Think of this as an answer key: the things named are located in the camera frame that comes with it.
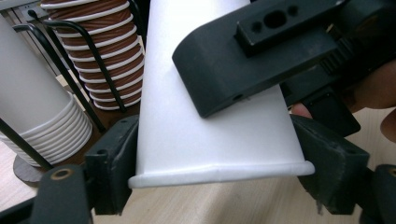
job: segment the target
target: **stack of brown cups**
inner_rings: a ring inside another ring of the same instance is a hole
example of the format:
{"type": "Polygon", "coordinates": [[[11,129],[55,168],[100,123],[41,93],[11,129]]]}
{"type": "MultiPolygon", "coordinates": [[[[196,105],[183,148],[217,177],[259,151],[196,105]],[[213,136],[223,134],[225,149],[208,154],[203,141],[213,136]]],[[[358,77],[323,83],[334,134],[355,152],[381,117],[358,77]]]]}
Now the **stack of brown cups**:
{"type": "MultiPolygon", "coordinates": [[[[99,50],[125,106],[140,101],[144,54],[127,0],[42,0],[50,20],[73,21],[84,27],[99,50]]],[[[79,71],[96,107],[118,106],[98,63],[84,38],[76,31],[58,28],[57,36],[79,71]]]]}

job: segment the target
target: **human hand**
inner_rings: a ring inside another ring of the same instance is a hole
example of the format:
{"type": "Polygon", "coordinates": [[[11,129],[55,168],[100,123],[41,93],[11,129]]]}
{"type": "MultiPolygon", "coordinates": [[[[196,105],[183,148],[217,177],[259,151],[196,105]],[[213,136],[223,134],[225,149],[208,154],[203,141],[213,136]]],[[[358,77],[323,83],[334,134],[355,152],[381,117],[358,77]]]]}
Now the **human hand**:
{"type": "MultiPolygon", "coordinates": [[[[384,109],[396,106],[396,60],[376,69],[362,82],[348,89],[342,97],[352,113],[365,107],[384,109]]],[[[303,104],[294,105],[291,113],[312,118],[303,104]]],[[[380,129],[388,140],[396,143],[396,109],[384,118],[380,129]]]]}

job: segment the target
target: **stack of white cups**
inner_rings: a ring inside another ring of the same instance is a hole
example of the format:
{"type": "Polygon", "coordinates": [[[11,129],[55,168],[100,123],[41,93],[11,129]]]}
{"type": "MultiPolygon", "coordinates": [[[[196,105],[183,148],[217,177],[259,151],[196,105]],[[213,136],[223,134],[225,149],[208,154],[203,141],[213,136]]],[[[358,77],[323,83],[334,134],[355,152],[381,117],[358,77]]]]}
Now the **stack of white cups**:
{"type": "MultiPolygon", "coordinates": [[[[98,48],[125,106],[140,101],[144,69],[133,15],[126,0],[45,0],[51,20],[73,21],[84,27],[98,48]]],[[[82,36],[70,29],[57,29],[64,48],[85,82],[96,107],[116,110],[119,106],[82,36]]]]}
{"type": "MultiPolygon", "coordinates": [[[[49,163],[70,158],[91,137],[89,119],[1,16],[0,29],[0,117],[49,163]]],[[[2,133],[0,141],[38,166],[2,133]]]]}

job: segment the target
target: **wooden table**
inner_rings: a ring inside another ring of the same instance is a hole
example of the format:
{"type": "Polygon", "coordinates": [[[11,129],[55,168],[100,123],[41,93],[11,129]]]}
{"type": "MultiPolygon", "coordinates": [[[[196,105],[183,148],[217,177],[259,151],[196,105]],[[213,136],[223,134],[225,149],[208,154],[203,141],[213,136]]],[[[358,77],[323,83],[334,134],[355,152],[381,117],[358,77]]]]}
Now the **wooden table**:
{"type": "MultiPolygon", "coordinates": [[[[371,153],[369,167],[396,164],[396,144],[385,139],[379,124],[389,110],[356,114],[361,131],[348,139],[371,153]]],[[[0,210],[35,195],[12,173],[14,153],[0,143],[0,210]]],[[[95,223],[359,223],[353,216],[318,214],[316,202],[292,177],[225,184],[135,189],[121,217],[94,216],[95,223]]]]}

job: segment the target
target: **light wood surface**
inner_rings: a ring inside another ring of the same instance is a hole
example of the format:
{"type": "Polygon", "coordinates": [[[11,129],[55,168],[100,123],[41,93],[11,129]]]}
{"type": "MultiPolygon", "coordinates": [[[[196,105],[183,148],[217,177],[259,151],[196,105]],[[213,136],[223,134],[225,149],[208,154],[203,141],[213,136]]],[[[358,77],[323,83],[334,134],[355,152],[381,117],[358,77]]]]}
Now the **light wood surface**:
{"type": "MultiPolygon", "coordinates": [[[[396,144],[385,139],[379,124],[389,110],[356,114],[361,131],[348,139],[371,153],[369,167],[396,164],[396,144]]],[[[14,153],[0,143],[0,210],[35,195],[12,173],[14,153]]],[[[95,216],[95,223],[359,223],[353,216],[334,216],[316,202],[294,176],[224,184],[135,189],[121,217],[95,216]]]]}

